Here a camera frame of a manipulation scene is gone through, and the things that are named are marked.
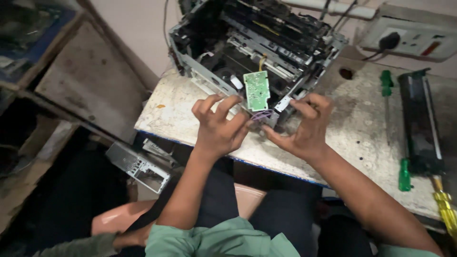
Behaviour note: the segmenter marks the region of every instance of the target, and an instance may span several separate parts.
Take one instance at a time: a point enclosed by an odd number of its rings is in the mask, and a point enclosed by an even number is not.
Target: pink chair
[[[235,193],[239,215],[245,219],[249,219],[266,194],[264,191],[237,183],[235,183]],[[96,216],[92,220],[92,235],[126,231],[154,205],[155,201],[127,203]]]
[[[92,220],[92,235],[125,232],[156,200],[127,203],[96,216]]]

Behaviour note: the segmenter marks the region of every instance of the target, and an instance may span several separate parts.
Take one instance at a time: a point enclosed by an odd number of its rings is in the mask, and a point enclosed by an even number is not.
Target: white pipe
[[[291,5],[299,5],[308,8],[314,8],[322,10],[325,6],[325,0],[282,0],[282,2]],[[328,13],[344,13],[347,8],[349,8],[350,4],[345,3],[338,3],[335,1],[331,1],[329,4],[329,11]],[[376,13],[376,9],[364,6],[354,6],[350,11],[350,16],[355,16],[364,19],[372,19]]]

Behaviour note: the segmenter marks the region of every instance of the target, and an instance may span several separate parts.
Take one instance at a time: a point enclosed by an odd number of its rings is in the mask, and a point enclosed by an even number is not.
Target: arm
[[[105,233],[89,238],[76,239],[36,252],[33,257],[61,256],[111,256],[128,246],[142,245],[138,235],[132,232],[123,234]]]
[[[328,97],[308,94],[302,100],[291,101],[291,105],[303,115],[296,133],[281,136],[264,126],[269,140],[311,165],[359,221],[385,243],[443,256],[423,225],[407,209],[325,143],[333,109]]]
[[[213,164],[238,149],[246,137],[247,114],[239,112],[232,120],[227,120],[229,110],[242,99],[230,96],[218,105],[216,112],[211,111],[220,100],[221,96],[211,95],[206,100],[198,100],[192,108],[200,121],[197,142],[181,179],[157,219],[157,225],[191,229],[197,220],[203,188]]]

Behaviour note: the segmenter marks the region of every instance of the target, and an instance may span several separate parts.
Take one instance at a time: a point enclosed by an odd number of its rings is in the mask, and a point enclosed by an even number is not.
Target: wall socket
[[[457,17],[382,5],[361,34],[359,46],[379,49],[381,38],[397,32],[400,43],[391,53],[444,60],[457,52]]]

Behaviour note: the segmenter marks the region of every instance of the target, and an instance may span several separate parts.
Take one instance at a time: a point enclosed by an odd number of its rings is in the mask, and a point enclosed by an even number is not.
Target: green circuit board
[[[268,110],[267,100],[270,98],[270,85],[267,72],[247,73],[243,75],[243,79],[248,109],[253,112]]]

